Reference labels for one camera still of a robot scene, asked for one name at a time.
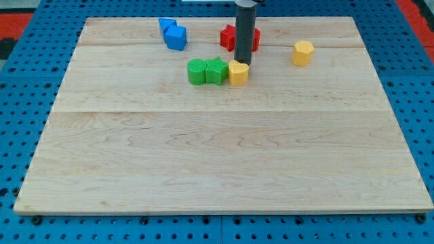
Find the blue pegboard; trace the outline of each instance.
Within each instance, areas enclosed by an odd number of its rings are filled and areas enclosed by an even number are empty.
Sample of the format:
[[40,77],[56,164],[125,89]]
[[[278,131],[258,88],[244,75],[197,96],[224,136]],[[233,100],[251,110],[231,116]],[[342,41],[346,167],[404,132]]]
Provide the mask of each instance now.
[[[0,72],[0,242],[432,243],[434,214],[22,217],[13,204],[87,17],[234,16],[233,4],[43,0]],[[352,16],[434,192],[434,67],[394,1],[267,0],[259,16]]]

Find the wood grain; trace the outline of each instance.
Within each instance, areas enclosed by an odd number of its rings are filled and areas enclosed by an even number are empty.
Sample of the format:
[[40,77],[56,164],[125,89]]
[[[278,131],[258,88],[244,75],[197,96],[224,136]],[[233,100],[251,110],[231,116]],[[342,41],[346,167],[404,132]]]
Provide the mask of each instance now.
[[[259,18],[247,85],[192,86],[232,18],[87,20],[14,209],[19,214],[414,213],[433,203],[351,18]],[[316,47],[304,68],[292,44]]]

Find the yellow block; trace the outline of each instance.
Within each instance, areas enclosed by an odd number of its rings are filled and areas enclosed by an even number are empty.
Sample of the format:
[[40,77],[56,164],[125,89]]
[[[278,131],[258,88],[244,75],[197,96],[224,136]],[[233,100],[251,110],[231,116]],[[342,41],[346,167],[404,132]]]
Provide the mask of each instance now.
[[236,60],[229,62],[229,83],[233,86],[244,85],[249,76],[249,66]]
[[306,66],[312,61],[315,48],[309,41],[298,41],[292,49],[291,59],[295,65]]

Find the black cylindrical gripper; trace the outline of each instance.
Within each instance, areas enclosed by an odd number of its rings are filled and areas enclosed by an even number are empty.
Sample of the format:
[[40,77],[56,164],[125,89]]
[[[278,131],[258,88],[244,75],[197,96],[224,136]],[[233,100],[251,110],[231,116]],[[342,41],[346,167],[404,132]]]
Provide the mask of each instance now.
[[234,60],[250,65],[255,31],[256,4],[253,7],[237,6]]

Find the blue cube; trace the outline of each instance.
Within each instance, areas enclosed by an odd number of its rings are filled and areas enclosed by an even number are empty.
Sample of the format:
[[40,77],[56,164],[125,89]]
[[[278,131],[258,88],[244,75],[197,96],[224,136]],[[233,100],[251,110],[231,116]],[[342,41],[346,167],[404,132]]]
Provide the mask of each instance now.
[[160,24],[160,33],[165,42],[165,33],[171,26],[176,26],[176,20],[167,19],[167,18],[159,18],[158,23]]
[[171,26],[165,33],[167,48],[182,51],[187,44],[187,33],[183,26]]

